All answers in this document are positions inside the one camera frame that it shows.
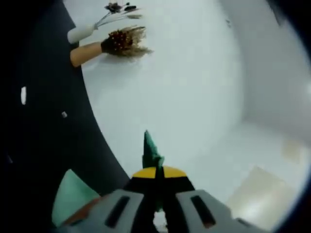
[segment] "brown dried flower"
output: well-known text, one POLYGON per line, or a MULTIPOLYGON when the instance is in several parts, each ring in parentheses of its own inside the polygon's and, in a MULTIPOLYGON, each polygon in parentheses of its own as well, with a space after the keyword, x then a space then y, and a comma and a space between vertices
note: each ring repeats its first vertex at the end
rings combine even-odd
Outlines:
POLYGON ((152 51, 139 46, 145 37, 145 27, 128 27, 109 33, 109 37, 101 43, 102 51, 116 56, 141 57, 152 51))

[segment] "small white object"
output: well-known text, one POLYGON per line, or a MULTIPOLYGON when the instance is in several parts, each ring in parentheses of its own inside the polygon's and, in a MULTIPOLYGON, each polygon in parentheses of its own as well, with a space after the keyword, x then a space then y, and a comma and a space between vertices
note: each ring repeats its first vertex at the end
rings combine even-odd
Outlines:
POLYGON ((68 115, 66 112, 62 112, 62 116, 63 116, 63 118, 66 118, 68 115))
POLYGON ((26 96, 27 96, 26 87, 24 86, 21 88, 21 91, 20 91, 20 101, 22 105, 26 104, 26 96))
POLYGON ((95 25, 79 26, 73 28, 67 33, 68 41, 71 44, 77 43, 80 40, 83 40, 84 38, 87 38, 90 35, 92 35, 94 30, 95 25))

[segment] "white floor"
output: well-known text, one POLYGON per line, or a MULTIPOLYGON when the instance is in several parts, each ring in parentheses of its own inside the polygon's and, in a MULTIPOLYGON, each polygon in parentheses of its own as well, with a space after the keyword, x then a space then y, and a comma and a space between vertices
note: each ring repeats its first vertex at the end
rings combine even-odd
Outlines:
MULTIPOLYGON (((65 1, 76 25, 100 19, 106 3, 65 1)), ((144 44, 154 50, 135 61, 102 55, 82 66, 94 115, 116 158, 129 175, 141 169, 148 129, 166 165, 185 170, 196 188, 227 203, 234 216, 274 228, 304 187, 310 151, 282 134, 241 123, 245 67, 221 4, 131 3, 142 8, 143 19, 108 24, 80 42, 102 41, 113 30, 137 24, 146 26, 144 44), (262 195, 256 195, 252 180, 263 184, 262 195), (262 218, 271 209, 258 203, 283 190, 288 195, 280 206, 286 208, 272 220, 262 218), (261 211, 243 211, 253 209, 254 202, 261 211)))

